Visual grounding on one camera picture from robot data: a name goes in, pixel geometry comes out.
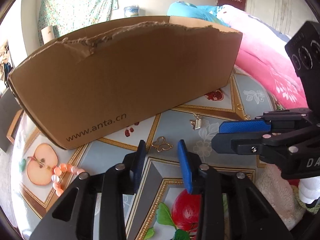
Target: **beaded bracelet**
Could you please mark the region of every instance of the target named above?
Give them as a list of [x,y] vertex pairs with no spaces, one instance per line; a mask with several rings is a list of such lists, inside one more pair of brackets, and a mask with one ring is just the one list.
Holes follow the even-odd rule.
[[61,163],[59,166],[55,166],[52,168],[52,176],[51,180],[53,182],[52,186],[56,191],[58,197],[60,197],[63,193],[63,189],[61,188],[61,184],[59,183],[59,176],[63,172],[70,172],[73,175],[79,175],[84,172],[84,169],[79,169],[77,166],[72,166],[71,164]]

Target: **black camera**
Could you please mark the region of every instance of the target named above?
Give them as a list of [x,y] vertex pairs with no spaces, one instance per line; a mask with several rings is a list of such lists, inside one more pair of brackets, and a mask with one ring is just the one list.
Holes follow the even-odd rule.
[[305,22],[285,50],[301,79],[309,109],[320,119],[320,24]]

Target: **white cabinet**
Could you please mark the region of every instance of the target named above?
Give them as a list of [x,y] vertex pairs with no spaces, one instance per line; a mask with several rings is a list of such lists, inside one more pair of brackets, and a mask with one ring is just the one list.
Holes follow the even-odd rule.
[[305,21],[316,21],[304,0],[247,0],[246,12],[289,36]]

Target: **green leaf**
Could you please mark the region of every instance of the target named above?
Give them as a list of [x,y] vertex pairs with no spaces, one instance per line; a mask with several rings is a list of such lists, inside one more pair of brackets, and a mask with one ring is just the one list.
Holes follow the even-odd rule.
[[228,200],[227,200],[227,195],[222,194],[222,201],[223,201],[223,212],[227,212],[228,210]]
[[144,239],[150,239],[155,234],[155,230],[153,228],[149,228]]
[[189,234],[188,232],[178,229],[175,233],[174,233],[174,237],[172,238],[172,240],[190,240]]
[[177,228],[172,221],[169,208],[164,203],[159,203],[156,220],[160,225],[168,225]]
[[25,159],[22,159],[20,162],[19,162],[19,172],[23,172],[25,167],[26,167],[26,160]]

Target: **blue pillow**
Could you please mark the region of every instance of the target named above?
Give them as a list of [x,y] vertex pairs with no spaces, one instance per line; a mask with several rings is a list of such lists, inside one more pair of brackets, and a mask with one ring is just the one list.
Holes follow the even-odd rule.
[[219,6],[196,6],[191,3],[178,1],[169,6],[167,15],[196,18],[230,27],[216,17],[219,10]]

